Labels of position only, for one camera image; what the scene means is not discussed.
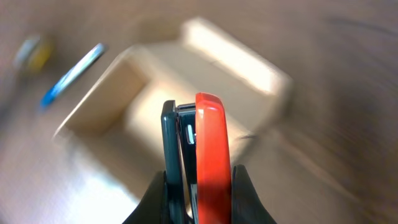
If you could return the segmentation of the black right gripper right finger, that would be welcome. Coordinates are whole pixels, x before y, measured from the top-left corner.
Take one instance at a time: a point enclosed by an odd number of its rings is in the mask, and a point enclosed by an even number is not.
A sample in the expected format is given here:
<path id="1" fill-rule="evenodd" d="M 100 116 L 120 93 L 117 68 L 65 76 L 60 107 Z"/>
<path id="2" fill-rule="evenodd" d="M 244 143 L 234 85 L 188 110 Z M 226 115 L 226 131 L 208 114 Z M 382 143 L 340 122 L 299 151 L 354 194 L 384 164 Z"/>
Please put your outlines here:
<path id="1" fill-rule="evenodd" d="M 244 165 L 233 167 L 231 194 L 231 223 L 276 224 L 264 208 Z"/>

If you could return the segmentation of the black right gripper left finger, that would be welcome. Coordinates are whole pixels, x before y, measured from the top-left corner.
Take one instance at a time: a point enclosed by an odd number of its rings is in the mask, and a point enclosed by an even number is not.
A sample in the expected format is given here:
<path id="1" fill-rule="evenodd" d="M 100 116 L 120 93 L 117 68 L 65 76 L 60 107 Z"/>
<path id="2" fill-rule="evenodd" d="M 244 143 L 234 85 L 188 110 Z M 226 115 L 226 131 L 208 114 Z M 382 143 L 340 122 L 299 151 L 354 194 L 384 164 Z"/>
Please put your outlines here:
<path id="1" fill-rule="evenodd" d="M 156 173 L 143 198 L 123 224 L 166 224 L 170 212 L 165 171 Z"/>

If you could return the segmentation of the red and black stapler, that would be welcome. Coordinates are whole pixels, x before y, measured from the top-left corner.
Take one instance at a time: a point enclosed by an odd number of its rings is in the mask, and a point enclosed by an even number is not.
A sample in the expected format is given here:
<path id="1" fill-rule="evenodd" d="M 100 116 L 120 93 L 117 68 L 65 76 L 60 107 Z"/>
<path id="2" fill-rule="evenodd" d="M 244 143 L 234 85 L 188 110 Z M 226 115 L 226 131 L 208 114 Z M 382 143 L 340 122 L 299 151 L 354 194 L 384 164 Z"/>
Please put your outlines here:
<path id="1" fill-rule="evenodd" d="M 231 223 L 232 190 L 224 106 L 209 93 L 163 104 L 165 212 L 169 223 Z"/>

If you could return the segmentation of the blue whiteboard marker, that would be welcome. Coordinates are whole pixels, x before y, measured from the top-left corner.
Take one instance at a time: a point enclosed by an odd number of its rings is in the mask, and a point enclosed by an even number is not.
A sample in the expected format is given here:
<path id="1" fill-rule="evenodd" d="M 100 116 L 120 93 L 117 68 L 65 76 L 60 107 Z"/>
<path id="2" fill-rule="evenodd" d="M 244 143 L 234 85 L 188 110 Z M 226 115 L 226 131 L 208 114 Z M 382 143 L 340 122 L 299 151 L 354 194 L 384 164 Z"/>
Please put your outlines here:
<path id="1" fill-rule="evenodd" d="M 46 92 L 40 101 L 40 106 L 46 108 L 53 103 L 80 75 L 94 64 L 104 53 L 106 46 L 102 43 L 95 45 L 85 54 L 59 81 Z"/>

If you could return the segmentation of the yellow tape roll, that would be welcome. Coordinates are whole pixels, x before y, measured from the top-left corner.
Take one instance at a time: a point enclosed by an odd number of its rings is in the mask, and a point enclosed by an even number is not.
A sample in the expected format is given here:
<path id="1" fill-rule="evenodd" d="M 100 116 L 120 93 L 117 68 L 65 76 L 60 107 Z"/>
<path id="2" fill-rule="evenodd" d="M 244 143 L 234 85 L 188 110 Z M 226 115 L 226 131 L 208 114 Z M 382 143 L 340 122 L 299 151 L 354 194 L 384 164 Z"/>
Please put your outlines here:
<path id="1" fill-rule="evenodd" d="M 13 67 L 23 73 L 38 73 L 52 55 L 53 41 L 46 35 L 30 35 L 23 41 L 13 60 Z"/>

